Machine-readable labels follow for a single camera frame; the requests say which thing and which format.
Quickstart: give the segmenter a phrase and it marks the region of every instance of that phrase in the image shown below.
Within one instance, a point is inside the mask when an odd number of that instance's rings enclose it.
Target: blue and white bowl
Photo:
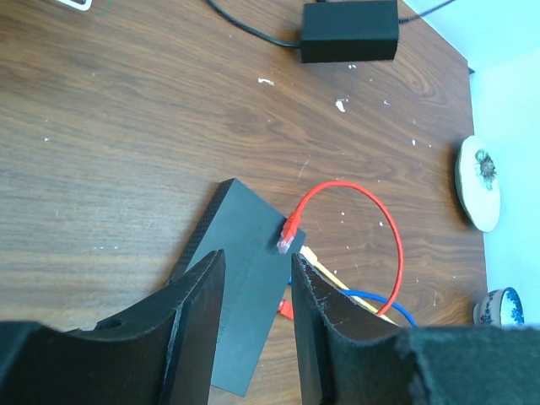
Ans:
[[[496,327],[518,327],[525,323],[520,297],[512,287],[486,295],[474,306],[472,318],[475,325]]]

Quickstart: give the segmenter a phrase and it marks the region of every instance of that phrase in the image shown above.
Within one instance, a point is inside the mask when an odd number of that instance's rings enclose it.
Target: black power cable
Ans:
[[[322,3],[326,0],[316,0],[319,3]],[[413,17],[405,17],[402,19],[399,19],[400,25],[405,25],[410,22],[413,22],[417,19],[421,19],[425,17],[426,15],[429,15],[433,13],[434,11],[437,11],[443,7],[446,7],[448,4],[455,2],[456,0],[446,0],[444,3],[439,4],[438,6],[435,6],[433,8],[430,8],[429,10],[424,11],[423,13],[420,13],[418,15],[414,15]],[[244,30],[245,32],[252,34],[256,36],[257,38],[260,38],[262,40],[268,41],[271,44],[277,45],[277,46],[283,46],[285,48],[300,48],[299,42],[287,42],[286,40],[278,40],[270,35],[266,35],[265,33],[254,29],[253,27],[250,27],[249,25],[246,25],[242,22],[240,22],[238,19],[233,17],[232,15],[226,13],[220,6],[218,6],[214,0],[206,0],[206,3],[213,8],[213,10],[218,13],[220,16],[222,16],[224,19],[229,21],[232,25],[235,27],[240,28],[241,30]]]
[[[433,12],[435,12],[437,10],[440,10],[441,8],[446,7],[448,4],[451,4],[451,3],[455,2],[455,1],[456,0],[447,0],[444,3],[439,4],[438,6],[430,8],[429,10],[426,10],[423,13],[414,15],[413,17],[405,17],[403,19],[399,19],[398,20],[399,24],[400,25],[405,25],[405,24],[408,24],[408,23],[410,23],[412,21],[416,21],[417,19],[422,19],[423,17],[425,17],[427,15],[430,15],[431,13],[433,13]]]
[[[271,37],[270,35],[266,35],[265,33],[255,30],[254,28],[250,27],[249,25],[246,25],[244,23],[241,23],[238,19],[234,18],[232,15],[226,13],[222,8],[220,8],[213,0],[206,0],[206,3],[214,9],[216,13],[221,15],[224,19],[229,21],[232,25],[240,28],[241,30],[244,30],[245,32],[248,32],[258,38],[261,38],[262,40],[268,41],[274,45],[277,46],[283,46],[285,48],[299,48],[300,43],[299,42],[287,42],[285,40],[278,40],[276,38]]]

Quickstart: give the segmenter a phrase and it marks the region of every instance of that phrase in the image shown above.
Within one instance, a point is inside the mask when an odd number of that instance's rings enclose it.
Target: blue cable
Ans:
[[[386,299],[385,297],[381,297],[380,295],[372,294],[372,293],[366,293],[365,291],[358,291],[356,289],[342,289],[341,292],[344,293],[345,295],[348,295],[348,296],[366,298],[367,300],[379,301],[379,302],[382,302],[383,304],[388,301],[388,299]],[[400,311],[403,314],[403,316],[405,316],[407,318],[407,321],[408,321],[408,323],[411,324],[411,326],[413,326],[413,327],[418,326],[416,324],[416,322],[414,321],[414,318],[410,314],[410,312],[408,312],[405,308],[403,308],[397,302],[394,302],[391,306],[393,308],[396,308],[398,311]]]

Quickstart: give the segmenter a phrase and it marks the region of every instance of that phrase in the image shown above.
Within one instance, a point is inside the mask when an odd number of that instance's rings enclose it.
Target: wooden table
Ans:
[[[302,3],[220,0],[284,39]],[[4,0],[0,15],[1,318],[93,328],[139,301],[216,183],[237,177],[283,213],[321,181],[367,186],[403,237],[399,303],[420,324],[471,321],[483,239],[452,175],[473,133],[467,63],[424,22],[402,27],[394,62],[302,65],[203,0],[95,0],[87,13]],[[324,192],[302,227],[343,281],[389,294],[394,240],[369,200]],[[276,318],[245,398],[212,389],[210,403],[300,403],[292,322]]]

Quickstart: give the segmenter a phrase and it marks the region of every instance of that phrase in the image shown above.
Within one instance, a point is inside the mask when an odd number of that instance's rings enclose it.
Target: flower design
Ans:
[[[493,319],[491,318],[491,309],[489,308],[491,301],[493,301],[494,293],[488,294],[488,302],[486,303],[486,309],[483,312],[483,315],[480,316],[480,322],[482,322],[484,325],[491,325],[493,323]]]
[[[523,317],[523,307],[521,306],[517,292],[514,289],[507,289],[506,298],[514,304],[514,308],[512,308],[512,320],[514,320],[517,326],[522,326],[525,323],[525,319]]]
[[[493,190],[493,182],[497,177],[495,163],[484,149],[479,149],[474,157],[477,162],[475,167],[476,176],[480,178],[480,183],[491,192]]]

